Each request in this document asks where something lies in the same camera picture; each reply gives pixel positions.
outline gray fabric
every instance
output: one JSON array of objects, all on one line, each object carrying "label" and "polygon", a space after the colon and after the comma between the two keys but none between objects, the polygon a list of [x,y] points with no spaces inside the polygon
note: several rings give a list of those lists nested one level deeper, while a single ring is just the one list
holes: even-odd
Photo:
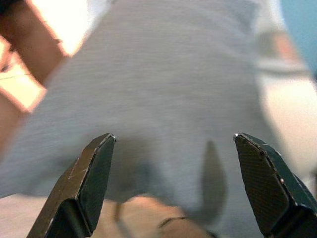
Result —
[{"label": "gray fabric", "polygon": [[107,198],[150,193],[199,224],[262,237],[232,135],[275,146],[258,104],[247,0],[118,0],[52,78],[0,167],[0,195],[48,195],[94,137],[115,146]]}]

